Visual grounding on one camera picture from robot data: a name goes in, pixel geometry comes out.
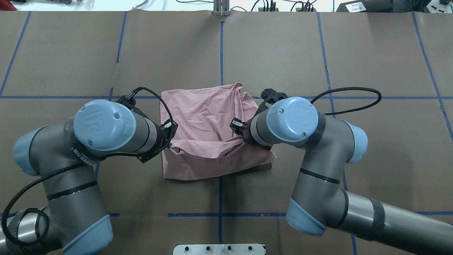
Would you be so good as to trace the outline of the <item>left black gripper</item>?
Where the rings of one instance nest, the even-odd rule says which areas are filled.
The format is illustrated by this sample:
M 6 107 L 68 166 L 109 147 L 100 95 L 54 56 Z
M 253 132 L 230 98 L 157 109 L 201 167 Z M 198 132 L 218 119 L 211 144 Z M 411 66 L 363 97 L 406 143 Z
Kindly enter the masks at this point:
M 175 137 L 178 123 L 174 120 L 167 120 L 163 124 L 156 124 L 156 142 L 157 146 L 154 151 L 156 154 L 159 154 L 165 148 L 169 147 L 171 140 Z

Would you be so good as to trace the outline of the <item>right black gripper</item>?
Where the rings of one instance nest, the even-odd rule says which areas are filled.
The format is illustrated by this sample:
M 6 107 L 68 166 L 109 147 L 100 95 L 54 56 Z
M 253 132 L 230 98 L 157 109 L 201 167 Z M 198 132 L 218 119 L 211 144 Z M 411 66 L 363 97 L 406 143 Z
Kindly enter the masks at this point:
M 233 118 L 229 126 L 233 130 L 233 132 L 236 135 L 240 136 L 241 139 L 243 139 L 247 144 L 249 144 L 253 147 L 259 147 L 261 149 L 270 151 L 272 148 L 272 145 L 265 145 L 264 143 L 258 142 L 254 139 L 254 137 L 251 133 L 252 120 L 253 120 L 253 118 L 249 119 L 246 122 L 243 122 L 238 118 Z

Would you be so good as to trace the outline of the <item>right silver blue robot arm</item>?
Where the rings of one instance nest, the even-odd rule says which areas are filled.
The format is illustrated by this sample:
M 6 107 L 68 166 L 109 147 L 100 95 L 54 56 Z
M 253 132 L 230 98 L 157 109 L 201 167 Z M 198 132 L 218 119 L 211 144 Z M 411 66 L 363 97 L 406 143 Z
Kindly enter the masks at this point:
M 452 224 L 340 188 L 346 164 L 361 160 L 367 134 L 319 111 L 303 97 L 280 98 L 230 127 L 254 147 L 288 144 L 304 150 L 286 220 L 302 233 L 338 229 L 418 255 L 451 255 Z

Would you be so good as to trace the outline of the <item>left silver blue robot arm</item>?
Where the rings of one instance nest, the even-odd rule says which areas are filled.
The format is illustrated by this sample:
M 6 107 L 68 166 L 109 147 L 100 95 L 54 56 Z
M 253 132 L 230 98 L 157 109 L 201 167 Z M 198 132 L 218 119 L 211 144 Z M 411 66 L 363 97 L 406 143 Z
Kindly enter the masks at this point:
M 169 146 L 177 123 L 155 123 L 129 100 L 92 100 L 75 116 L 20 137 L 13 156 L 39 179 L 21 189 L 1 219 L 2 255 L 95 255 L 113 239 L 95 165 L 117 155 L 149 161 Z

